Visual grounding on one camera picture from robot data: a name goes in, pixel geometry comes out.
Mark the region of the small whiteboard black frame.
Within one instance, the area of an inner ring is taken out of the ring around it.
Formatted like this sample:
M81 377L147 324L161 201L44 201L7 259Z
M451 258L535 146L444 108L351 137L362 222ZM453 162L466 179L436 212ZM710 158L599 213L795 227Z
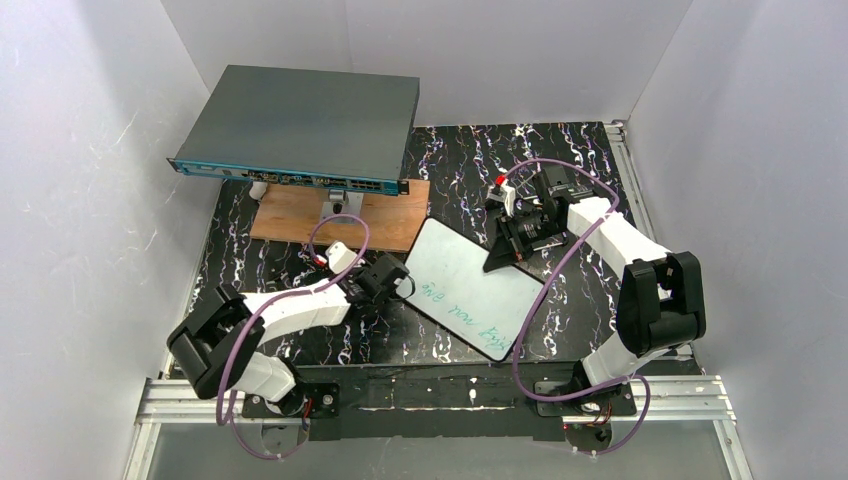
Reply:
M515 266L486 273L487 256L483 246L428 217L405 260L409 279L397 293L485 358L503 362L543 282Z

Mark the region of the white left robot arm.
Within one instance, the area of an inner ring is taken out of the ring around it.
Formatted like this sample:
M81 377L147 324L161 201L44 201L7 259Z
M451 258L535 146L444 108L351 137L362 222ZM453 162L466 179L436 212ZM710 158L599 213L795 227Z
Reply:
M338 326L357 309L384 304L409 277L403 262L385 254L360 262L335 284L323 279L269 293L239 293L223 284L178 324L166 346L200 399L218 396L234 356L228 390L282 403L298 390L297 376L285 361L261 353L260 346L293 332Z

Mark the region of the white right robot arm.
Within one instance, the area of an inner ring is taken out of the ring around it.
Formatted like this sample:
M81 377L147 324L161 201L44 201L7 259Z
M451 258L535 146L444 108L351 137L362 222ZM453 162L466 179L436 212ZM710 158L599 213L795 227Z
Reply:
M690 252L673 252L640 232L618 210L618 194L585 170L560 160L536 159L535 196L519 198L510 179L515 168L489 187L485 209L492 245L486 273L529 259L535 245L557 235L575 241L566 264L589 245L619 280L615 332L574 367L555 394L539 394L513 380L529 398L570 402L633 378L639 368L670 350L702 338L707 329L701 264Z

